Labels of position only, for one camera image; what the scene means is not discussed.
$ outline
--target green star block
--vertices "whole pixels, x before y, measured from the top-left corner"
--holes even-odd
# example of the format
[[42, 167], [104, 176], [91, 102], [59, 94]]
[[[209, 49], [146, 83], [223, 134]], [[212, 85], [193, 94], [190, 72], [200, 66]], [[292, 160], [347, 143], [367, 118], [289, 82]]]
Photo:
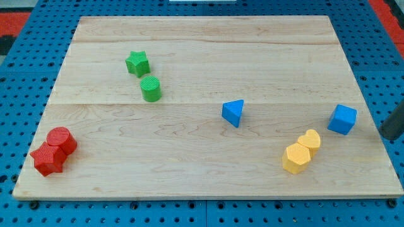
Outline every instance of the green star block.
[[140, 81], [141, 94], [148, 102], [155, 102], [162, 96], [160, 81], [154, 76], [147, 76]]
[[125, 60], [128, 72], [135, 74], [138, 78], [146, 73], [150, 73], [149, 61], [146, 57], [146, 52], [131, 51], [131, 55]]

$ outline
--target plastic block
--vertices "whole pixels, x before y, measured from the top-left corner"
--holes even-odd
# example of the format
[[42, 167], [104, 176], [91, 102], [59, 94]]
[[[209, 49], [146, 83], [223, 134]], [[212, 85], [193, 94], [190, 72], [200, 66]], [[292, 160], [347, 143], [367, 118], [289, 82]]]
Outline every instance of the plastic block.
[[148, 102], [155, 102], [162, 97], [160, 81], [154, 76], [148, 76], [140, 82], [143, 99]]
[[299, 136], [297, 143], [309, 148], [310, 158], [313, 158], [321, 146], [321, 138], [316, 130], [309, 129], [303, 136]]
[[34, 167], [44, 176], [63, 172], [62, 166], [67, 156], [58, 146], [49, 146], [43, 142], [41, 147], [30, 153]]
[[146, 56], [146, 52], [134, 52], [131, 51], [131, 55], [125, 60], [128, 72], [135, 74], [138, 78], [142, 77], [146, 73], [150, 73], [149, 61]]
[[347, 135], [356, 122], [356, 109], [338, 104], [331, 114], [328, 129]]
[[244, 100], [223, 103], [222, 117], [234, 127], [239, 127]]
[[48, 133], [46, 141], [49, 146], [60, 147], [66, 156], [73, 153], [77, 148], [76, 140], [70, 133], [69, 129], [65, 127], [56, 127], [52, 129]]
[[305, 170], [310, 161], [309, 148], [298, 143], [287, 147], [282, 156], [283, 169], [293, 174]]

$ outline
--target red block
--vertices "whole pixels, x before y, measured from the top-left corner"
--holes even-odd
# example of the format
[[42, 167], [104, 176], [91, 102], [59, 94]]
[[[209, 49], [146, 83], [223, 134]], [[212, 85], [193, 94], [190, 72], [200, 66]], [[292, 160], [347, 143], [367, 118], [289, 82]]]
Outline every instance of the red block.
[[63, 172], [63, 163], [67, 156], [63, 150], [57, 146], [49, 146], [43, 142], [41, 147], [30, 153], [34, 160], [34, 167], [44, 176], [51, 173]]
[[77, 148], [77, 142], [69, 132], [69, 129], [65, 127], [56, 127], [52, 129], [47, 137], [46, 141], [50, 146], [60, 147], [65, 155], [70, 155]]

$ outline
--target yellow hexagonal block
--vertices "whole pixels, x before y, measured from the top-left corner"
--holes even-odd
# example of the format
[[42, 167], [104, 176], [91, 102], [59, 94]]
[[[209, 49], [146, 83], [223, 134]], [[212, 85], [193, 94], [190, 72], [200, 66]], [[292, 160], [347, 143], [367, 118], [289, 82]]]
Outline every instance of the yellow hexagonal block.
[[293, 174], [305, 170], [311, 161], [309, 148], [294, 143], [286, 148], [282, 156], [283, 168]]
[[306, 134], [299, 136], [297, 142], [310, 150], [310, 157], [313, 158], [316, 155], [318, 149], [321, 146], [320, 135], [314, 129], [309, 129]]

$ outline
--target triangular prism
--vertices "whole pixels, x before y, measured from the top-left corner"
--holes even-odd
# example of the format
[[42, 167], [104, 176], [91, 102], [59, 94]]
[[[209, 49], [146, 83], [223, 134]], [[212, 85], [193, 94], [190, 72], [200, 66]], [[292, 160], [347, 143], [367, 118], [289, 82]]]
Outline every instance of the triangular prism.
[[234, 127], [239, 127], [243, 104], [244, 100], [223, 103], [222, 117]]

